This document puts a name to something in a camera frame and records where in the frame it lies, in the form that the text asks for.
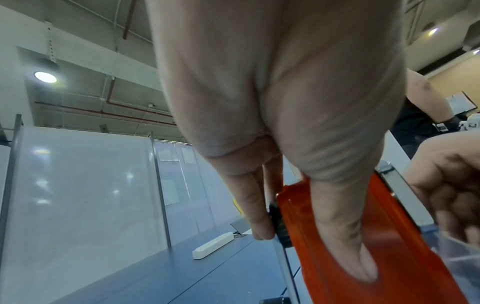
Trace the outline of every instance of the human hand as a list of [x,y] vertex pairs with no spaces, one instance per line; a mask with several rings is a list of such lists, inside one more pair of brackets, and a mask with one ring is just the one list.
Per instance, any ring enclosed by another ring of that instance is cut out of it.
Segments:
[[480,131],[424,141],[403,175],[442,233],[480,248]]
[[241,205],[256,239],[282,154],[310,177],[318,232],[352,276],[366,190],[405,88],[402,1],[148,0],[175,121]]

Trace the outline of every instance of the beige wall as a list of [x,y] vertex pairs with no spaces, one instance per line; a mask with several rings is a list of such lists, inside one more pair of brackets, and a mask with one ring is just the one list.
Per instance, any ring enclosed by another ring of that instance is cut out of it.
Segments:
[[445,97],[464,91],[480,107],[480,54],[429,79]]

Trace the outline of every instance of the white power strip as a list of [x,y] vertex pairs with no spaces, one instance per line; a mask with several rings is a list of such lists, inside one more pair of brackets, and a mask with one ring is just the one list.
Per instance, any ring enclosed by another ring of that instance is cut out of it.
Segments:
[[219,237],[214,238],[208,243],[203,244],[202,246],[198,247],[194,251],[192,251],[193,259],[202,259],[207,255],[211,254],[215,250],[220,249],[221,247],[225,246],[226,244],[230,243],[234,240],[234,234],[232,232],[228,232],[222,234]]

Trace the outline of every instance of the red plastic panel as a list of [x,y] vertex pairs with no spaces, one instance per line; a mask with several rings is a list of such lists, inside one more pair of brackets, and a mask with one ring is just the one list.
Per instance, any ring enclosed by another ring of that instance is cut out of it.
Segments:
[[371,284],[350,277],[325,248],[315,227],[309,181],[286,186],[277,200],[314,304],[468,304],[442,260],[376,174],[362,220],[363,242],[379,274]]

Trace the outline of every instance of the red pipe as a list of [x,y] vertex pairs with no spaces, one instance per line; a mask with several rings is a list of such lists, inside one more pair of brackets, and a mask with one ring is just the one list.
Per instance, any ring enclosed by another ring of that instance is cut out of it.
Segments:
[[123,39],[127,39],[127,35],[129,34],[130,25],[132,25],[132,19],[134,17],[135,5],[137,4],[137,0],[131,0],[130,8],[128,10],[128,17],[126,18],[125,29],[123,30]]
[[39,101],[35,101],[35,103],[39,104],[39,105],[45,105],[45,106],[51,106],[51,107],[58,107],[58,108],[84,111],[84,112],[95,113],[95,114],[102,114],[102,115],[108,115],[108,116],[135,119],[135,120],[140,120],[140,121],[148,121],[148,122],[153,122],[153,123],[162,124],[162,125],[169,125],[169,126],[175,126],[175,127],[177,126],[176,124],[172,124],[172,123],[169,123],[169,122],[156,121],[156,120],[151,120],[151,119],[142,119],[142,118],[137,118],[137,117],[132,117],[132,116],[126,116],[126,115],[120,115],[120,114],[114,114],[114,113],[107,113],[107,112],[104,112],[104,111],[95,111],[95,110],[87,110],[87,109],[67,107],[67,106],[59,106],[59,105],[53,105],[53,104],[49,104],[49,103],[45,103],[45,102],[39,102]]
[[130,109],[130,110],[135,110],[135,111],[140,111],[140,112],[147,112],[147,113],[151,113],[151,114],[156,114],[156,115],[160,115],[160,116],[165,116],[165,117],[173,118],[172,115],[163,114],[163,113],[157,113],[157,112],[150,112],[150,111],[147,111],[147,110],[144,110],[144,109],[138,109],[138,108],[134,108],[134,107],[130,107],[130,106],[125,106],[125,105],[120,105],[120,104],[116,104],[116,103],[111,102],[110,99],[112,98],[112,93],[114,92],[114,86],[115,86],[115,78],[112,78],[112,80],[111,80],[111,82],[110,82],[110,88],[108,89],[108,96],[106,97],[106,100],[105,100],[105,103],[106,103],[106,104],[111,105],[111,106],[116,106],[116,107],[122,107],[122,108]]

